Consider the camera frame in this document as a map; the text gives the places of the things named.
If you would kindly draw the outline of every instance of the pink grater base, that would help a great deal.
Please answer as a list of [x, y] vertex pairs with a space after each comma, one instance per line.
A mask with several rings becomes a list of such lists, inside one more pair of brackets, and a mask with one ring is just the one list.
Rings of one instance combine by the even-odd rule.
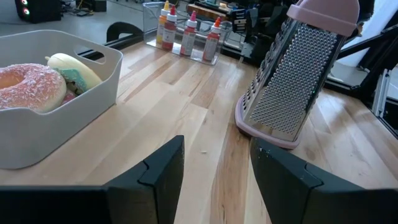
[[245, 124], [243, 122], [242, 103], [243, 103], [243, 96], [240, 97], [240, 99], [236, 103], [236, 107], [235, 107], [235, 123], [240, 130], [242, 130], [243, 132], [245, 132], [246, 134], [248, 134], [252, 137], [261, 138], [271, 144], [282, 147], [284, 149], [295, 149], [300, 144], [301, 134], [298, 136], [297, 140], [294, 142], [284, 141], [281, 139], [273, 138], [264, 133], [261, 133], [260, 131]]

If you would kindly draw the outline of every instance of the pink grater handle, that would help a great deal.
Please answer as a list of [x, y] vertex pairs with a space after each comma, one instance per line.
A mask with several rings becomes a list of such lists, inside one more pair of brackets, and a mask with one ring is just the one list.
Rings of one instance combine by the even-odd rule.
[[300, 0], [287, 15], [311, 26], [349, 37], [359, 16], [358, 0]]

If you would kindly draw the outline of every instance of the metal grater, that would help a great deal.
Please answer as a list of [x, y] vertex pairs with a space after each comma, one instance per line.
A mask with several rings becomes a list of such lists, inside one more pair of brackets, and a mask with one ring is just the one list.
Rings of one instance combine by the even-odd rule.
[[[314, 1], [324, 0], [301, 1], [295, 7], [300, 10], [306, 2]], [[295, 148], [345, 39], [337, 32], [287, 19], [256, 77], [238, 101], [238, 127], [281, 147]]]

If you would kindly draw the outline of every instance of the butcher block countertop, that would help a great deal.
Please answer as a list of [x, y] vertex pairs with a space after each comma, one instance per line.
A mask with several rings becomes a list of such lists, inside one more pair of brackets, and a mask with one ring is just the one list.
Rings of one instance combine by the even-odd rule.
[[[257, 68], [215, 66], [144, 45], [123, 50], [117, 104], [40, 163], [0, 170], [1, 185], [101, 185], [175, 135], [185, 170], [175, 223], [271, 223], [234, 107]], [[323, 90], [291, 153], [365, 188], [398, 188], [398, 141], [358, 100]]]

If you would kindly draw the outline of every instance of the donut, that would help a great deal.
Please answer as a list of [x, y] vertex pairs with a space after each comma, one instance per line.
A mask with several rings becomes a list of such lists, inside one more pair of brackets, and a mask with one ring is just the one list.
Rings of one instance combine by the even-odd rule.
[[0, 110], [30, 108], [46, 113], [61, 105], [65, 80], [50, 67], [27, 63], [0, 68]]

